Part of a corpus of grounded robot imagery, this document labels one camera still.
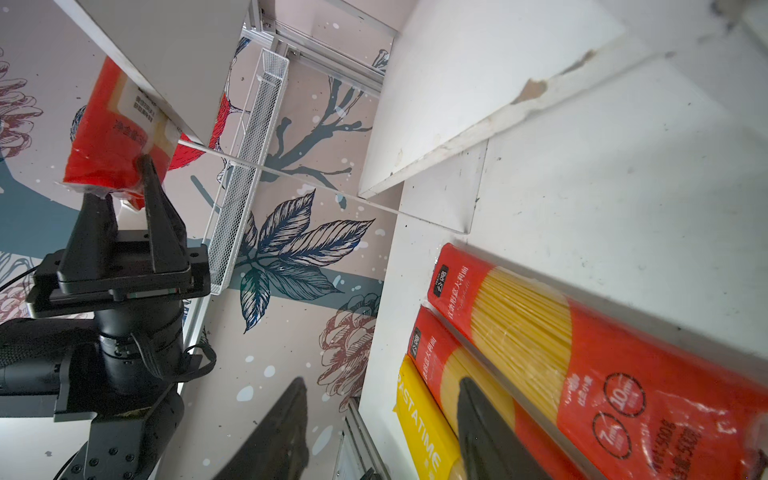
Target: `metal basket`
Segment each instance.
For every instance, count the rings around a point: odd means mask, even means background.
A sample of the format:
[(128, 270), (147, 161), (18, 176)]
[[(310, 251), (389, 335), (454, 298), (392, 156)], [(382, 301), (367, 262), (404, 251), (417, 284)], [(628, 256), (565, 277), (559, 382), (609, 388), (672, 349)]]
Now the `metal basket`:
[[(240, 153), (244, 160), (263, 164), (270, 146), (280, 103), (283, 100), (288, 59), (273, 51), (263, 49), (257, 68), (259, 87), (251, 108), (248, 126), (245, 128)], [(208, 243), (208, 261), (210, 263), (210, 292), (220, 295), (230, 283), (232, 270), (243, 230), (248, 219), (253, 195), (259, 183), (260, 171), (247, 165), (228, 161), (221, 179), (211, 221), (217, 215), (216, 226)]]

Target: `pasta package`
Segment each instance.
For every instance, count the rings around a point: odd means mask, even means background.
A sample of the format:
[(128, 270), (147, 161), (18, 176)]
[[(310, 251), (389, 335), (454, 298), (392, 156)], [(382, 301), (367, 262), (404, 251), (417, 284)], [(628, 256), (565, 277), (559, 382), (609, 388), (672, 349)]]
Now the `pasta package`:
[(498, 414), (553, 480), (584, 479), (584, 475), (554, 440), (509, 395), (494, 376), (442, 325), (434, 313), (421, 307), (408, 355), (458, 435), (459, 383), (474, 380)]
[(397, 378), (397, 418), (419, 480), (465, 480), (458, 439), (408, 356)]
[(180, 136), (176, 125), (107, 57), (72, 141), (64, 183), (100, 197), (114, 193), (140, 210), (140, 156), (152, 157), (162, 182)]
[(759, 478), (768, 390), (446, 244), (430, 303), (608, 478)]

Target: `black logo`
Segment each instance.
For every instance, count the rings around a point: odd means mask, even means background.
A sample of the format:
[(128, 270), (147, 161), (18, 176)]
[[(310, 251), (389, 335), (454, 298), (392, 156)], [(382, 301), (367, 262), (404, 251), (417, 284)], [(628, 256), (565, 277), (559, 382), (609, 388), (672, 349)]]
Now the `black logo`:
[(440, 271), (437, 273), (437, 278), (435, 278), (435, 287), (432, 289), (432, 293), (434, 293), (435, 296), (440, 297), (442, 294), (442, 288), (445, 286), (446, 278), (448, 278), (448, 266), (443, 265), (440, 267)]
[(419, 342), (422, 341), (422, 333), (417, 328), (413, 328), (413, 337), (411, 337), (411, 356), (415, 359), (416, 353), (419, 353)]

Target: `chipped shelf edge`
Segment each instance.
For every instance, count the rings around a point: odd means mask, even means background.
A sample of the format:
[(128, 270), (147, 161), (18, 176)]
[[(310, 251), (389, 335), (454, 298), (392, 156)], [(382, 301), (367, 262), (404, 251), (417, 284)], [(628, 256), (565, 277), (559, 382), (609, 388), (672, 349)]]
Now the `chipped shelf edge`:
[(509, 104), (400, 170), (392, 172), (386, 179), (364, 190), (361, 187), (359, 195), (370, 198), (380, 194), (499, 132), (521, 124), (532, 115), (556, 107), (657, 56), (632, 34), (624, 34), (596, 51), (586, 52), (583, 58), (557, 75), (539, 81), (529, 80)]

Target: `leaf illustration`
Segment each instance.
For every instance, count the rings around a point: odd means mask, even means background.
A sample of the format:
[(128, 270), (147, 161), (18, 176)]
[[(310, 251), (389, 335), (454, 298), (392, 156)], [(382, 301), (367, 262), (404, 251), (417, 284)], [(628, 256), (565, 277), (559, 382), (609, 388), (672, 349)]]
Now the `leaf illustration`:
[(245, 331), (254, 328), (270, 304), (270, 281), (261, 270), (248, 270), (240, 281), (240, 308), (243, 309)]
[(277, 256), (294, 265), (325, 266), (354, 250), (373, 220), (336, 220), (291, 240)]
[(276, 253), (310, 225), (315, 191), (282, 202), (264, 221), (259, 235), (259, 253)]
[(259, 230), (256, 229), (256, 221), (253, 212), (248, 212), (248, 221), (243, 232), (243, 241), (240, 243), (240, 255), (253, 259), (256, 256), (256, 242), (259, 239)]
[(294, 300), (315, 300), (339, 292), (316, 266), (292, 265), (276, 260), (265, 271), (275, 288)]

